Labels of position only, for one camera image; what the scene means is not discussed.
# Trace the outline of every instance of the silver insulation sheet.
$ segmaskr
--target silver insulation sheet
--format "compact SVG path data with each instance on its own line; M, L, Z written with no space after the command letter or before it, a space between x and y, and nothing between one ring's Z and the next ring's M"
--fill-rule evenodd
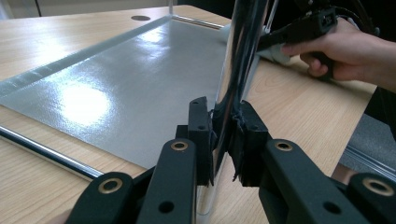
M225 48L218 30L164 17L4 80L0 104L150 168L191 100L214 107Z

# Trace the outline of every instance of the white wall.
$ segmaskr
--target white wall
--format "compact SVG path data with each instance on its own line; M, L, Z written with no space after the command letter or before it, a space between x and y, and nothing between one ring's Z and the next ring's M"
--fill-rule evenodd
M38 17L35 0L0 1L9 3L14 18ZM38 3L42 16L167 6L167 0L38 0Z

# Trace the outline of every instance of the metal tube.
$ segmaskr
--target metal tube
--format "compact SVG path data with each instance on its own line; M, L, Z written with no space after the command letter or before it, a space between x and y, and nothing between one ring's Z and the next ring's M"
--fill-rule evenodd
M87 164L67 157L64 154L59 153L49 147L40 145L39 143L18 133L14 133L10 129L2 126L0 126L0 136L4 137L12 144L16 144L17 146L24 149L29 149L28 151L34 152L38 156L44 157L45 159L48 159L49 161L54 162L55 164L60 165L63 168L72 171L73 173L77 173L84 178L95 179L99 175L103 174L102 172L92 168Z
M213 114L214 130L219 138L217 170L230 142L232 130L230 121L232 117L238 116L240 113L240 102L262 33L267 8L267 0L237 0L235 2L218 98Z
M205 27L212 28L212 29L217 29L217 30L219 30L219 29L224 27L222 25L218 25L218 24L215 24L215 23L212 23L212 22L200 21L200 20L196 20L196 19L193 19L193 18L187 18L187 17L178 16L178 15L175 15L175 14L172 16L172 19L177 20L177 21L184 21L184 22L192 23L192 24L195 24L195 25L201 25L201 26L205 26Z
M169 14L173 15L173 0L168 0Z

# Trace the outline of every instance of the finger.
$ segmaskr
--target finger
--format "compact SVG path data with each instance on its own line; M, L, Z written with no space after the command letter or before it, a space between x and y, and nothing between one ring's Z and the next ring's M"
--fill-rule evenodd
M329 69L327 65L322 64L319 59L313 57L311 54L301 54L300 58L309 65L308 73L311 76L323 76L327 73L327 70Z
M314 68L318 68L320 66L320 64L318 65L318 63L320 63L318 59L314 58L310 53L300 54L300 59L310 67L313 66Z
M328 70L329 70L329 68L327 67L326 64L321 64L318 68L313 68L310 66L308 68L308 73L309 73L309 75L311 75L313 77L321 77L321 76L325 75Z
M313 51L323 51L323 46L321 44L322 39L323 37L320 37L318 39L305 41L299 44L285 44L281 51L286 55L298 55Z

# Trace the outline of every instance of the wooden table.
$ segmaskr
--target wooden table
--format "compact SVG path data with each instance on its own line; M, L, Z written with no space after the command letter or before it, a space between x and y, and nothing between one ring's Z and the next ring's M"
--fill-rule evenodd
M217 24L229 20L195 7L176 14ZM0 80L122 34L168 14L167 7L0 21ZM150 21L133 21L144 15ZM248 100L275 138L296 142L326 175L341 157L375 86L325 83L291 68L260 61ZM102 171L137 176L144 169L0 106L0 125ZM0 223L43 223L73 207L88 181L0 140ZM225 163L211 223L266 222L257 189L232 182Z

